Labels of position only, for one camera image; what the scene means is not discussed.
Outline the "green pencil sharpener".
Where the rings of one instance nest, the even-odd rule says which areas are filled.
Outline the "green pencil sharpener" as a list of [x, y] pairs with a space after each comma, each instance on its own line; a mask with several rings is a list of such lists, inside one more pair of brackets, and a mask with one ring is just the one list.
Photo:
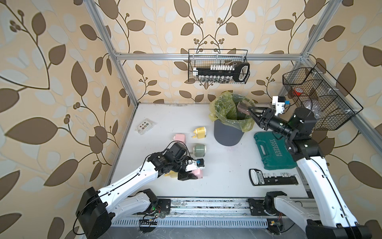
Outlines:
[[207, 152], [207, 146], [205, 144], [196, 144], [193, 147], [193, 154], [195, 157], [204, 157]]

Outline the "pink shavings tray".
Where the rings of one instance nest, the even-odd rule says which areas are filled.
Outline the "pink shavings tray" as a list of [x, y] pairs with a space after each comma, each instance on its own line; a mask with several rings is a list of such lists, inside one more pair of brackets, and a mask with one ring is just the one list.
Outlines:
[[237, 105], [238, 112], [248, 116], [251, 115], [250, 108], [251, 108], [251, 105], [247, 102], [239, 102]]

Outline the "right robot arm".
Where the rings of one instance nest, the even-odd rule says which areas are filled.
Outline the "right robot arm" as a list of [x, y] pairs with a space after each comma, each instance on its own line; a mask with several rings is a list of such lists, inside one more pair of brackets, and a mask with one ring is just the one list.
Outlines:
[[284, 214], [304, 230], [309, 239], [370, 239], [367, 226], [360, 225], [337, 189], [319, 144], [311, 138], [315, 114], [305, 107], [294, 110], [289, 121], [271, 108], [246, 107], [243, 111], [264, 130], [280, 134], [298, 168], [303, 173], [317, 204], [318, 215], [310, 213], [282, 191], [271, 191], [263, 202], [270, 216]]

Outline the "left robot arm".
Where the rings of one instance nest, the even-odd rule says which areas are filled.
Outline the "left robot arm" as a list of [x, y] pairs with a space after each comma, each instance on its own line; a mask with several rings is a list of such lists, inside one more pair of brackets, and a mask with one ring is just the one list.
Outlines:
[[150, 189], [138, 191], [142, 186], [171, 171], [178, 174], [180, 181], [195, 180], [198, 176], [193, 172], [204, 167], [204, 159], [192, 158], [183, 142], [172, 141], [164, 150], [149, 154], [140, 167], [122, 179], [99, 190], [87, 189], [75, 212], [75, 221], [86, 238], [97, 239], [118, 219], [157, 209], [157, 196]]

